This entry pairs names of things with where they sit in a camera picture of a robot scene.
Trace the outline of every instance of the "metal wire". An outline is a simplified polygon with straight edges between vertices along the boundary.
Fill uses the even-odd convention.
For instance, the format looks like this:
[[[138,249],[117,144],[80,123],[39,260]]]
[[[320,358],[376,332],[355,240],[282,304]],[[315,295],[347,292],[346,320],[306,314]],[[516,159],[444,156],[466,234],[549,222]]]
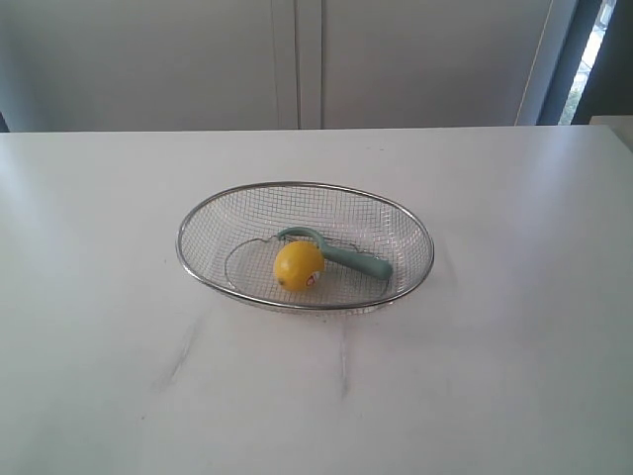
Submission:
[[[386,259],[389,282],[334,262],[312,289],[291,293],[273,276],[285,228],[312,228],[339,247]],[[411,212],[385,198],[333,185],[260,183],[226,190],[185,218],[177,240],[185,269],[201,282],[249,303],[279,310],[353,310],[391,302],[419,285],[433,243]]]

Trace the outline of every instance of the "white table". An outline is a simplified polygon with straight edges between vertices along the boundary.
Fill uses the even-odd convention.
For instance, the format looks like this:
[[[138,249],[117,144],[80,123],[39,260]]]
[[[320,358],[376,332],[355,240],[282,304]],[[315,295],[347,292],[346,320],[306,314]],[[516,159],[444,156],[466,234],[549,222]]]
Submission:
[[[233,185],[411,208],[428,280],[347,321],[195,282]],[[0,472],[633,473],[633,155],[607,128],[0,137]]]

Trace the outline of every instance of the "lemon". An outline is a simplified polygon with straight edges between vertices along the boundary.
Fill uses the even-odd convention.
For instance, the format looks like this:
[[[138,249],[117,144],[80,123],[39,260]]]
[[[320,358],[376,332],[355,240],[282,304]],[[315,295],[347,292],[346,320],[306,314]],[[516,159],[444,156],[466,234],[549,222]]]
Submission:
[[[279,285],[291,292],[306,290],[325,269],[323,255],[311,242],[296,240],[277,254],[273,272]]]

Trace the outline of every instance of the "oval basket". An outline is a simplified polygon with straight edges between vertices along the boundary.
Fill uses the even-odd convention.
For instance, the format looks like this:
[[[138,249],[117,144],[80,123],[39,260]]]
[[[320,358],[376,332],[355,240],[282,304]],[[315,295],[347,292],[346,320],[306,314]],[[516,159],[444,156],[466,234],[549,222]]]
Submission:
[[[330,245],[388,260],[381,281],[326,262],[318,283],[287,292],[273,263],[285,228],[312,228]],[[176,240],[178,258],[200,282],[242,302],[290,312],[367,312],[406,295],[433,265],[433,241],[405,207],[342,186],[272,182],[231,188],[196,206]]]

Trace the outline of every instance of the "metal basket rim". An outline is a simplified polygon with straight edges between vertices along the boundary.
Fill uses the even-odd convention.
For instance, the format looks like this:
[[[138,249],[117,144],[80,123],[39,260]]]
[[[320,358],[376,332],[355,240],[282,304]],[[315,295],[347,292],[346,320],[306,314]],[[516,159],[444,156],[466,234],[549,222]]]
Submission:
[[[191,266],[189,265],[189,263],[187,262],[187,260],[185,259],[185,256],[183,255],[182,252],[182,237],[183,234],[185,232],[185,230],[187,229],[187,226],[189,225],[189,223],[191,222],[191,220],[193,219],[193,217],[196,215],[196,213],[198,213],[202,208],[204,208],[205,206],[207,206],[209,203],[216,201],[219,198],[222,198],[222,196],[225,195],[229,195],[232,193],[236,193],[239,191],[243,191],[243,190],[249,190],[249,189],[253,189],[253,188],[283,188],[283,187],[297,187],[297,186],[304,186],[304,187],[308,187],[308,188],[324,188],[324,189],[329,189],[329,190],[337,190],[337,191],[343,191],[346,193],[352,193],[355,195],[359,195],[359,196],[364,196],[367,198],[371,198],[377,201],[380,201],[382,203],[385,203],[387,205],[393,206],[395,208],[397,208],[398,210],[400,210],[401,212],[405,213],[407,216],[409,216],[418,226],[419,228],[422,230],[422,232],[424,233],[424,235],[426,236],[426,238],[428,239],[428,243],[429,243],[429,253],[430,253],[430,263],[428,264],[428,267],[426,268],[426,272],[424,272],[424,274],[421,275],[421,277],[414,282],[412,285],[408,286],[407,288],[405,288],[404,290],[395,293],[393,295],[390,295],[388,297],[384,297],[384,298],[380,298],[380,299],[376,299],[373,301],[368,301],[368,302],[362,302],[362,303],[352,303],[352,304],[332,304],[332,305],[304,305],[304,304],[293,304],[293,303],[284,303],[284,302],[276,302],[273,300],[267,300],[267,299],[262,299],[262,298],[258,298],[258,297],[254,297],[251,295],[246,295],[243,294],[239,291],[235,291],[232,289],[229,289],[228,287],[224,287],[222,285],[219,285],[205,277],[203,277],[202,275],[199,275],[197,272],[195,272]],[[227,188],[224,191],[221,191],[219,193],[216,193],[215,195],[210,196],[209,198],[203,200],[202,202],[200,202],[198,205],[196,205],[188,214],[187,216],[185,216],[184,220],[182,221],[180,228],[178,229],[178,235],[176,238],[176,254],[178,256],[178,260],[180,261],[180,264],[183,266],[183,268],[185,269],[185,271],[191,275],[194,279],[198,280],[199,282],[207,285],[208,287],[211,287],[212,289],[222,293],[222,294],[226,294],[230,297],[233,297],[237,300],[242,300],[245,301],[247,303],[251,303],[251,304],[259,304],[262,305],[264,307],[274,307],[278,310],[281,309],[288,309],[290,311],[293,310],[301,310],[301,311],[312,311],[315,313],[318,312],[331,312],[331,311],[339,311],[339,310],[355,310],[355,309],[366,309],[369,307],[379,307],[379,306],[383,306],[386,304],[389,304],[391,302],[394,302],[396,300],[398,300],[399,298],[409,294],[410,292],[412,292],[413,290],[415,290],[417,287],[419,287],[422,282],[424,282],[424,280],[426,280],[426,277],[428,277],[428,274],[430,273],[431,269],[433,268],[433,264],[435,262],[435,246],[433,243],[433,239],[430,235],[430,233],[428,232],[428,229],[426,228],[426,226],[424,225],[424,223],[421,221],[420,218],[418,218],[413,212],[411,212],[409,209],[405,208],[403,205],[396,203],[395,201],[392,201],[388,198],[385,198],[383,196],[380,195],[376,195],[374,193],[369,193],[366,191],[362,191],[362,190],[358,190],[355,188],[350,188],[347,186],[341,186],[341,185],[332,185],[332,184],[328,184],[328,183],[319,183],[319,182],[313,182],[313,181],[265,181],[265,182],[260,182],[260,183],[250,183],[247,185],[239,185],[239,186],[234,186],[231,188]]]

